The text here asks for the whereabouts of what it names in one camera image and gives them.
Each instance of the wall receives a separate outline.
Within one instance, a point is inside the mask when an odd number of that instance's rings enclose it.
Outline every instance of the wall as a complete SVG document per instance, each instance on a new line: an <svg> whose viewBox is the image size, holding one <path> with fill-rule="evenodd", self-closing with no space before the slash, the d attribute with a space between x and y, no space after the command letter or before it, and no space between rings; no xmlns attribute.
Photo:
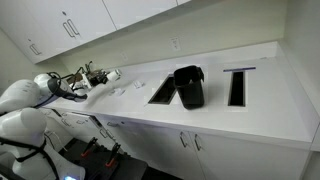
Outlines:
<svg viewBox="0 0 320 180"><path fill-rule="evenodd" d="M289 0L284 41L288 59L320 114L320 1ZM311 156L305 180L320 178L320 153Z"/></svg>
<svg viewBox="0 0 320 180"><path fill-rule="evenodd" d="M286 5L287 0L193 0L60 57L74 72L90 60L110 68L273 41L283 37ZM181 51L172 51L171 37L180 38Z"/></svg>
<svg viewBox="0 0 320 180"><path fill-rule="evenodd" d="M33 79L44 72L56 71L69 74L67 68L57 58L34 65L0 29L0 95L13 82Z"/></svg>

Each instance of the white cabinet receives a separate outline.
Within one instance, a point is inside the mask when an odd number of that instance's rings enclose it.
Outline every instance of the white cabinet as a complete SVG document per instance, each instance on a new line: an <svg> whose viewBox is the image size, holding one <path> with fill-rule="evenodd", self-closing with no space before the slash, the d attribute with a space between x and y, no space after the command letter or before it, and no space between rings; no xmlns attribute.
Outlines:
<svg viewBox="0 0 320 180"><path fill-rule="evenodd" d="M190 133L207 180L297 180L309 151Z"/></svg>
<svg viewBox="0 0 320 180"><path fill-rule="evenodd" d="M191 0L177 0L178 5L184 4L184 3L189 2L189 1L191 1Z"/></svg>
<svg viewBox="0 0 320 180"><path fill-rule="evenodd" d="M55 119L72 137L89 142L93 137L98 138L98 143L107 148L112 148L114 142L92 122L89 115L71 112L42 109L45 115Z"/></svg>
<svg viewBox="0 0 320 180"><path fill-rule="evenodd" d="M149 166L184 180L204 179L188 132L110 116L103 116L100 122L111 131L124 151L146 161Z"/></svg>
<svg viewBox="0 0 320 180"><path fill-rule="evenodd" d="M80 44L116 30L102 0L59 0L67 13L67 24Z"/></svg>
<svg viewBox="0 0 320 180"><path fill-rule="evenodd" d="M63 128L61 124L58 123L57 119L59 119L59 117L51 109L40 108L39 110L47 117L46 131L51 142L53 143L54 149L56 151L60 151L63 146L67 145L72 140L73 136L65 128Z"/></svg>
<svg viewBox="0 0 320 180"><path fill-rule="evenodd" d="M60 1L28 0L19 2L24 3L39 26L51 38L53 54L59 54L80 45L66 22L68 12L64 13Z"/></svg>
<svg viewBox="0 0 320 180"><path fill-rule="evenodd" d="M36 23L21 1L0 2L0 27L33 62L51 57L51 39Z"/></svg>
<svg viewBox="0 0 320 180"><path fill-rule="evenodd" d="M154 161L154 152L150 151L142 129L135 123L124 122L121 118L113 116L96 116L101 124L111 132L116 142L130 156L146 161L149 166L159 169Z"/></svg>
<svg viewBox="0 0 320 180"><path fill-rule="evenodd" d="M176 0L103 0L117 29L177 6Z"/></svg>
<svg viewBox="0 0 320 180"><path fill-rule="evenodd" d="M184 180L205 179L188 132L147 125L140 128L161 171Z"/></svg>
<svg viewBox="0 0 320 180"><path fill-rule="evenodd" d="M100 0L23 1L52 39L55 54L115 31Z"/></svg>

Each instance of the floor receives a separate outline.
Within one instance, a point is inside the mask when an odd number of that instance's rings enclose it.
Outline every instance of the floor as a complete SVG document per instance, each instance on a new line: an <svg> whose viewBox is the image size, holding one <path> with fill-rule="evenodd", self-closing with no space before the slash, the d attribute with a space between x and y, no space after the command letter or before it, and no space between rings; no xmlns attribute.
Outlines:
<svg viewBox="0 0 320 180"><path fill-rule="evenodd" d="M149 167L145 172L142 180L181 180L181 179Z"/></svg>

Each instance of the black cable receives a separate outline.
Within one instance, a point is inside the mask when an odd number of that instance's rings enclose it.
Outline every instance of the black cable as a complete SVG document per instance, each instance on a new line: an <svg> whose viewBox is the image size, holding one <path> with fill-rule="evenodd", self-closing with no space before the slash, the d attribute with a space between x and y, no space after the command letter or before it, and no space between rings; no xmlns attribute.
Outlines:
<svg viewBox="0 0 320 180"><path fill-rule="evenodd" d="M46 135L46 134L44 134L44 135L49 139L52 148L55 150L56 148L54 147L54 145L53 145L53 143L52 143L52 141L51 141L51 138L50 138L48 135Z"/></svg>
<svg viewBox="0 0 320 180"><path fill-rule="evenodd" d="M92 63L92 61L89 62L89 64L86 64L86 68L87 68L87 73L91 72L91 68L90 68L90 64Z"/></svg>
<svg viewBox="0 0 320 180"><path fill-rule="evenodd" d="M73 80L73 84L72 84L72 87L71 87L71 90L73 90L74 91L74 85L76 84L76 80L77 80L77 78L76 78L76 75L80 72L80 70L82 69L82 72L84 72L84 70L83 70L83 67L80 67L79 69L78 69L78 71L75 73L75 75L74 75L74 80Z"/></svg>
<svg viewBox="0 0 320 180"><path fill-rule="evenodd" d="M67 77L72 77L72 76L74 76L74 74L69 74L69 75L63 76L61 79L65 79Z"/></svg>

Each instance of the rectangular slot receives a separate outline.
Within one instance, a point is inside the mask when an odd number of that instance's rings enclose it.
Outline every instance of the rectangular slot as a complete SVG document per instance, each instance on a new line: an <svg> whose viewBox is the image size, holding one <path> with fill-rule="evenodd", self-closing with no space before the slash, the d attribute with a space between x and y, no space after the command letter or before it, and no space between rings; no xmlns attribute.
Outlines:
<svg viewBox="0 0 320 180"><path fill-rule="evenodd" d="M168 105L170 104L175 92L176 88L174 87L174 78L173 75L170 74L148 103Z"/></svg>
<svg viewBox="0 0 320 180"><path fill-rule="evenodd" d="M229 94L229 106L246 106L244 72L233 72Z"/></svg>

